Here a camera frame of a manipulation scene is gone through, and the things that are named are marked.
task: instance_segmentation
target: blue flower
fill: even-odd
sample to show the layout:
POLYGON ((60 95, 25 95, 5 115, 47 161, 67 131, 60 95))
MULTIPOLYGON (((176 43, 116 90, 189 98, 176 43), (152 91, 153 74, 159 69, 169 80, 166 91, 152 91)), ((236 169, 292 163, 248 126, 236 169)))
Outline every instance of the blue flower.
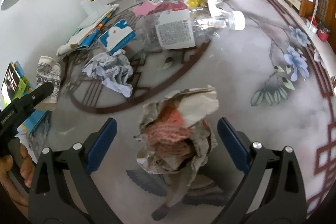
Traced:
POLYGON ((302 46, 307 47, 307 44, 310 45, 310 41, 308 39, 308 36, 302 32, 299 28, 294 28, 292 26, 289 26, 291 32, 291 37, 293 37, 295 40, 297 40, 302 46))
POLYGON ((309 72, 307 70, 308 65, 306 61, 300 57, 300 54, 294 50, 293 47, 289 46, 287 48, 289 54, 284 54, 286 62, 293 66, 294 72, 291 76, 291 81, 297 80, 297 71, 303 76, 303 78, 309 77, 309 72))

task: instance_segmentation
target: finger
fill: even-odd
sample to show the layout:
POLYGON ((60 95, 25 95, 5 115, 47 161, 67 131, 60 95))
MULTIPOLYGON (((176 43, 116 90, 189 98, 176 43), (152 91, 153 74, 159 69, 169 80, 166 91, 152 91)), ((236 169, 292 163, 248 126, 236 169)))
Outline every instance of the finger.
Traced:
POLYGON ((7 171, 13 167, 13 157, 7 155, 0 158, 0 176, 7 176, 7 171))
POLYGON ((23 161, 20 168, 20 173, 24 179, 27 179, 32 171, 32 158, 28 155, 23 161))
POLYGON ((29 155, 27 148, 23 144, 20 145, 20 154, 24 159, 29 155))
POLYGON ((25 180, 25 185, 30 188, 31 185, 32 185, 32 180, 33 180, 33 177, 34 177, 34 171, 35 171, 35 166, 33 165, 33 167, 31 168, 31 173, 28 177, 28 179, 25 180))
POLYGON ((26 200, 17 190, 17 188, 15 187, 15 185, 13 184, 13 182, 11 181, 11 179, 8 176, 2 177, 0 179, 0 182, 3 186, 3 188, 6 190, 6 192, 8 193, 9 197, 15 201, 16 203, 18 203, 21 206, 28 206, 28 200, 26 200))

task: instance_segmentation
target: crumpled paper with red print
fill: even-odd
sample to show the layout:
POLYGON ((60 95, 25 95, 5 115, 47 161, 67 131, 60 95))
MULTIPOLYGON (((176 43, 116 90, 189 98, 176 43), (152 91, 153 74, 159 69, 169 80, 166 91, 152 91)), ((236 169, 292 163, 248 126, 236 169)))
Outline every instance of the crumpled paper with red print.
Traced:
POLYGON ((163 100, 144 106, 140 134, 146 144, 137 154, 138 164, 151 174, 177 174, 191 161, 195 179, 217 146, 204 118, 219 108, 214 87, 173 91, 163 100))

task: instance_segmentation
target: silver bolt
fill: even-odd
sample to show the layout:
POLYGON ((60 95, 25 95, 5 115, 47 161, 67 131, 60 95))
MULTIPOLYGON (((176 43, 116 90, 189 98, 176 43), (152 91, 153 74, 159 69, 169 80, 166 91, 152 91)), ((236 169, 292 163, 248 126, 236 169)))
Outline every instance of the silver bolt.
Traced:
POLYGON ((73 149, 75 149, 75 150, 79 150, 79 149, 81 149, 82 148, 82 144, 81 143, 75 143, 74 145, 73 145, 73 149))
POLYGON ((293 148, 291 148, 290 146, 286 146, 286 147, 285 147, 285 150, 286 150, 288 153, 292 153, 292 152, 293 152, 293 148))
POLYGON ((48 154, 49 151, 50 151, 49 147, 45 147, 45 148, 43 148, 42 153, 43 154, 48 154))
POLYGON ((252 143, 252 146, 253 146, 255 149, 260 149, 260 148, 262 148, 262 144, 259 143, 259 142, 254 142, 254 143, 252 143))

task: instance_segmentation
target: blue and white card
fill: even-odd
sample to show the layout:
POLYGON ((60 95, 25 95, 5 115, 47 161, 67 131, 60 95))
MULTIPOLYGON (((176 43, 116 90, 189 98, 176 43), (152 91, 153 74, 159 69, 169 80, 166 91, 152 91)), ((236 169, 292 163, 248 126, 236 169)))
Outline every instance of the blue and white card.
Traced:
POLYGON ((111 54, 125 47, 136 37, 135 32, 128 26, 125 19, 117 22, 113 27, 103 33, 99 40, 111 54))

